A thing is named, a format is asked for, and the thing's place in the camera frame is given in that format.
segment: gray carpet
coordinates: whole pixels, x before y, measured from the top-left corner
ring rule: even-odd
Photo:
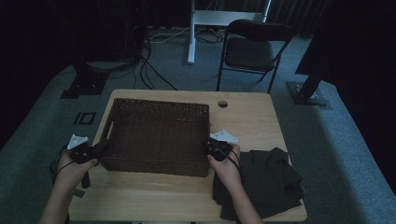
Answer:
[[[332,109],[295,105],[286,81],[304,81],[294,72],[309,39],[295,37],[285,50],[271,92],[279,123],[295,169],[308,192],[305,223],[396,223],[396,198],[381,175],[336,88],[322,82],[319,90]],[[149,62],[181,91],[214,91],[221,44],[197,42],[195,64],[187,64],[187,38],[152,43]],[[114,63],[95,62],[106,68]],[[51,190],[50,162],[72,134],[93,140],[107,99],[115,89],[147,89],[140,74],[110,75],[102,95],[61,100],[76,74],[69,66],[56,76],[31,113],[0,151],[0,223],[37,223]],[[172,90],[152,69],[150,81],[158,90]],[[222,91],[267,90],[269,77],[226,72]],[[78,113],[95,112],[92,125],[75,124]]]

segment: chair seat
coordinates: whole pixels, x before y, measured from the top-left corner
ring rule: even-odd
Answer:
[[[275,66],[273,49],[269,42],[231,37],[226,52],[224,62],[230,67],[271,71]]]

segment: dark towel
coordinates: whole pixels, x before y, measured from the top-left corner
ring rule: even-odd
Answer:
[[[303,178],[289,165],[288,153],[275,147],[271,151],[250,150],[240,154],[243,184],[260,217],[271,217],[301,205]],[[222,205],[220,217],[235,220],[233,201],[217,174],[213,199]]]

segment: wooden table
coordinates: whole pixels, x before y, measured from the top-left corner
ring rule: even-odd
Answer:
[[[99,141],[114,98],[208,104],[211,132],[222,129],[239,139],[242,151],[287,151],[271,97],[266,93],[220,91],[115,90],[93,141]],[[221,108],[218,101],[226,101]],[[91,187],[74,197],[72,220],[97,221],[222,221],[220,206],[212,200],[214,171],[208,177],[109,172],[99,165],[90,170]],[[304,205],[265,221],[303,221]]]

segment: wicker basket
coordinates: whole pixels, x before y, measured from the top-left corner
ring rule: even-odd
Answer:
[[[101,140],[108,171],[207,176],[209,105],[116,98]]]

